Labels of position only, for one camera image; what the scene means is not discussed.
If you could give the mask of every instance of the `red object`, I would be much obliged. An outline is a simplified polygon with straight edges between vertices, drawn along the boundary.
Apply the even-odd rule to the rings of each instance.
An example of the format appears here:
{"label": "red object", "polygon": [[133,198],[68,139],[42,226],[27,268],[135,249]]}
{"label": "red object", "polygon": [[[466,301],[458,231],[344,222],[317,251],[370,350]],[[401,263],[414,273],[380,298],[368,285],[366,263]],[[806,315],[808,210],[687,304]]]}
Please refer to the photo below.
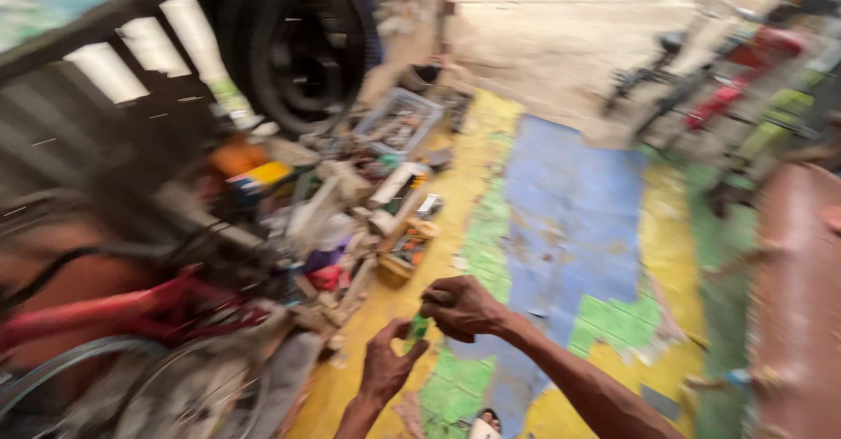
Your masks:
{"label": "red object", "polygon": [[[266,319],[267,311],[247,307],[235,294],[200,282],[194,276],[196,269],[196,266],[185,268],[174,279],[152,289],[12,316],[0,326],[0,353],[31,340],[100,324],[124,326],[137,335],[165,343],[181,343],[257,326]],[[187,315],[191,300],[213,301],[215,311],[235,308],[242,320],[195,327],[200,319]]]}
{"label": "red object", "polygon": [[836,439],[841,403],[838,307],[841,180],[814,165],[783,165],[763,191],[758,236],[779,247],[756,267],[751,292],[754,436]]}
{"label": "red object", "polygon": [[335,291],[339,286],[339,276],[342,268],[339,265],[328,265],[321,270],[307,273],[307,279],[319,291]]}
{"label": "red object", "polygon": [[748,70],[718,88],[709,99],[686,115],[684,123],[689,131],[707,130],[711,118],[727,115],[732,103],[744,96],[744,90],[754,80],[784,60],[800,54],[806,47],[808,36],[803,30],[781,30],[767,25],[761,27],[750,42],[738,46],[725,58]]}

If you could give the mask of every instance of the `yellow paint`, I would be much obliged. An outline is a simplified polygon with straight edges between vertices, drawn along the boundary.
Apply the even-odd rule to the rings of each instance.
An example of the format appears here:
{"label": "yellow paint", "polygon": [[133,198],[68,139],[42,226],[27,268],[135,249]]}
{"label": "yellow paint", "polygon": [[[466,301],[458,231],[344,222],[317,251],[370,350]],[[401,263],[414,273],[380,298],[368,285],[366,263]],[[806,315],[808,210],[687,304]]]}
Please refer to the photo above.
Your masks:
{"label": "yellow paint", "polygon": [[[644,264],[662,284],[666,302],[680,327],[704,336],[703,310],[698,293],[697,262],[689,226],[689,208],[682,174],[667,165],[646,169],[643,216],[639,227],[640,251]],[[605,344],[590,348],[590,360],[632,391],[640,384],[682,404],[675,424],[688,439],[694,437],[695,418],[686,407],[680,384],[687,374],[700,374],[703,352],[687,341],[668,348],[657,361],[646,366],[633,357],[625,363]],[[529,408],[526,427],[520,437],[537,439],[594,438],[595,435],[557,389],[547,389]]]}
{"label": "yellow paint", "polygon": [[[501,144],[499,139],[491,136],[497,132],[513,136],[523,111],[523,106],[514,101],[478,90],[468,112],[463,135],[453,138],[446,130],[431,135],[428,144],[430,148],[452,144],[455,154],[452,168],[436,176],[429,186],[430,192],[441,195],[445,201],[435,221],[442,233],[431,242],[415,276],[403,287],[394,289],[382,283],[373,283],[368,300],[342,330],[342,335],[346,337],[343,351],[346,356],[345,367],[336,368],[326,363],[315,369],[307,400],[294,428],[288,434],[290,439],[333,437],[347,402],[356,396],[359,389],[367,340],[392,318],[413,316],[420,306],[421,292],[436,278],[458,274],[450,266],[450,260],[462,245],[470,211],[476,198],[487,188],[487,179],[491,176],[489,164],[496,160],[495,155],[499,151],[497,146]],[[429,329],[426,339],[434,349],[441,336],[438,329]],[[437,356],[433,349],[415,364],[403,391],[421,389],[427,375],[435,367]],[[401,394],[398,394],[393,404],[400,401]],[[389,405],[377,419],[368,437],[396,439],[410,436]]]}

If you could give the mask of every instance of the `painted floor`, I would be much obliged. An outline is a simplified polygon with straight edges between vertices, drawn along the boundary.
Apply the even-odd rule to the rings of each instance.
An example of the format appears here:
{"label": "painted floor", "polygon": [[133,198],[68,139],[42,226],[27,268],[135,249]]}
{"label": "painted floor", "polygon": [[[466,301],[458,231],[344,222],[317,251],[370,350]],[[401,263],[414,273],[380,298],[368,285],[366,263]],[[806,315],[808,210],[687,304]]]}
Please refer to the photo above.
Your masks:
{"label": "painted floor", "polygon": [[[357,392],[365,342],[393,317],[414,315],[433,280],[457,275],[454,255],[467,260],[465,273],[558,344],[636,393],[646,389],[668,398],[673,423],[696,437],[696,408],[680,389],[684,376],[743,367],[734,365],[743,362],[739,339],[723,339],[729,350],[710,349],[708,355],[689,340],[708,337],[704,312],[711,307],[700,289],[699,258],[716,264],[726,253],[711,255],[726,228],[715,229],[707,219],[704,227],[714,230],[693,224],[708,215],[694,199],[704,170],[679,170],[638,152],[593,149],[578,132],[525,112],[516,102],[479,91],[465,133],[434,136],[433,147],[452,145],[455,154],[452,168],[431,187],[446,202],[435,221],[442,234],[403,287],[373,284],[343,331],[343,355],[314,371],[288,437],[333,436]],[[749,217],[742,219],[737,225],[749,228]],[[739,243],[749,244],[750,230],[739,233]],[[716,293],[707,290],[706,298]],[[719,307],[728,302],[725,294],[716,300]],[[743,313],[739,301],[733,303],[730,317],[738,327]],[[681,336],[664,337],[670,321]],[[733,324],[713,327],[720,340]],[[506,438],[594,437],[519,351],[490,337],[473,345],[445,340],[437,329],[427,338],[433,348],[392,403],[417,393],[427,438],[465,437],[465,422],[484,406],[500,414]],[[701,398],[698,412],[715,421],[725,411],[735,422],[721,427],[738,431],[740,401]],[[390,406],[369,437],[412,437]],[[713,429],[699,427],[697,436],[724,436]]]}

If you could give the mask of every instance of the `concrete floor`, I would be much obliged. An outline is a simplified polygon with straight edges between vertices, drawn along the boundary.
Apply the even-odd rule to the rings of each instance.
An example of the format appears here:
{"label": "concrete floor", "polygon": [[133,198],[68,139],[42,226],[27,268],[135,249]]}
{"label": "concrete floor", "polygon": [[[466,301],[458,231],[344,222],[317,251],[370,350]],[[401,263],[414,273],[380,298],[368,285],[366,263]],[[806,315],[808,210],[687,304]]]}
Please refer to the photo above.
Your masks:
{"label": "concrete floor", "polygon": [[[649,86],[614,116],[599,116],[610,72],[652,56],[652,36],[685,26],[694,0],[455,0],[448,24],[457,60],[474,83],[526,105],[539,117],[576,128],[594,146],[620,148]],[[731,0],[755,7],[762,0]],[[682,57],[679,68],[704,57],[733,21],[714,21]]]}

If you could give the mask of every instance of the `bicycle handlebar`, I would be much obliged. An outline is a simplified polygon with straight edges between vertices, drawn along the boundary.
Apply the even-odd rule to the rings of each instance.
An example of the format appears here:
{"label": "bicycle handlebar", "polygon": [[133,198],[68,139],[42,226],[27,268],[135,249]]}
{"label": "bicycle handlebar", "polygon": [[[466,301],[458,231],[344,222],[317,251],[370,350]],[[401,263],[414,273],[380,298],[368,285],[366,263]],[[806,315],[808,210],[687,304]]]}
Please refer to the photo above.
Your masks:
{"label": "bicycle handlebar", "polygon": [[728,10],[731,14],[736,15],[737,17],[741,18],[745,21],[751,22],[759,22],[762,21],[763,17],[761,15],[756,14],[754,11],[749,9],[744,9],[742,7],[738,7],[735,4],[731,3],[729,0],[713,0],[716,3],[722,5],[725,9]]}

